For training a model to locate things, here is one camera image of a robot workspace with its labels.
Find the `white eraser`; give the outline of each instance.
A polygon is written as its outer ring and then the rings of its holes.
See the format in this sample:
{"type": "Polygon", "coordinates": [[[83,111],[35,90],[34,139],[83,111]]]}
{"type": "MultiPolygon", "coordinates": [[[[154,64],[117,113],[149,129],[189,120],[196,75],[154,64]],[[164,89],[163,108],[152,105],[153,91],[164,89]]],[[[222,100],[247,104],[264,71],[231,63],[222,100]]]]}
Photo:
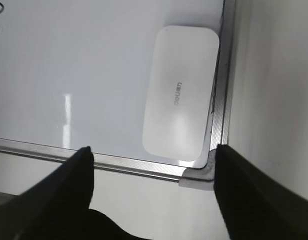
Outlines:
{"type": "Polygon", "coordinates": [[[202,154],[218,51],[219,37],[208,28],[158,33],[143,126],[150,154],[188,162],[202,154]]]}

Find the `logo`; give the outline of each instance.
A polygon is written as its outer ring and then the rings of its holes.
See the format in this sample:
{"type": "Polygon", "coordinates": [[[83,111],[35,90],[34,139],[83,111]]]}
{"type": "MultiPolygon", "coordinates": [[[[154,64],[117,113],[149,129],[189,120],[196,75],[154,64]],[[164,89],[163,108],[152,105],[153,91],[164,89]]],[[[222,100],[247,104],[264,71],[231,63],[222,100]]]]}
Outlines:
{"type": "Polygon", "coordinates": [[[181,97],[181,90],[182,90],[182,82],[179,82],[176,87],[176,92],[175,92],[175,99],[174,99],[174,105],[178,106],[180,97],[181,97]]]}

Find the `metal edge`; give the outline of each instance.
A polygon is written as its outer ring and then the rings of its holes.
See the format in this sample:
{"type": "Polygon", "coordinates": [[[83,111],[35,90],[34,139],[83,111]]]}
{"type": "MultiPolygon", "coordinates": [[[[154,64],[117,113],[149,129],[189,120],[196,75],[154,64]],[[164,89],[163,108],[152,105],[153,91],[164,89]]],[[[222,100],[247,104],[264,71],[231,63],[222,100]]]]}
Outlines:
{"type": "Polygon", "coordinates": [[[231,64],[234,50],[236,21],[236,0],[224,0],[223,24],[221,29],[219,60],[216,73],[210,151],[207,165],[202,169],[187,168],[179,181],[179,186],[213,190],[211,187],[215,174],[215,155],[219,144],[228,143],[234,78],[231,76],[235,64],[231,64]]]}
{"type": "MultiPolygon", "coordinates": [[[[0,138],[0,153],[31,159],[63,163],[76,150],[45,146],[0,138]]],[[[94,167],[98,170],[131,174],[171,182],[178,182],[185,167],[94,153],[94,167]]]]}
{"type": "Polygon", "coordinates": [[[233,47],[235,12],[236,0],[224,0],[210,150],[216,149],[218,144],[223,143],[223,136],[224,140],[228,137],[228,129],[226,128],[224,131],[224,123],[226,122],[227,124],[229,122],[229,115],[226,114],[226,103],[230,99],[227,93],[229,90],[229,70],[233,47]]]}

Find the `white wall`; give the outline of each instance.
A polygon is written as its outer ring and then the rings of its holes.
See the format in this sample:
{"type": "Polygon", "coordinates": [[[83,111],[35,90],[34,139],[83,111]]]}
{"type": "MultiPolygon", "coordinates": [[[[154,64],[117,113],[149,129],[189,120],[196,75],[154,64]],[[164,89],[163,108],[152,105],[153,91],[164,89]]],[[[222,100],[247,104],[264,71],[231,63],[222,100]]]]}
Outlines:
{"type": "MultiPolygon", "coordinates": [[[[0,154],[0,192],[21,194],[58,163],[0,154]]],[[[214,192],[177,183],[95,171],[90,207],[125,231],[155,240],[228,240],[214,192]]]]}
{"type": "Polygon", "coordinates": [[[308,0],[240,3],[229,144],[308,199],[308,0]]]}

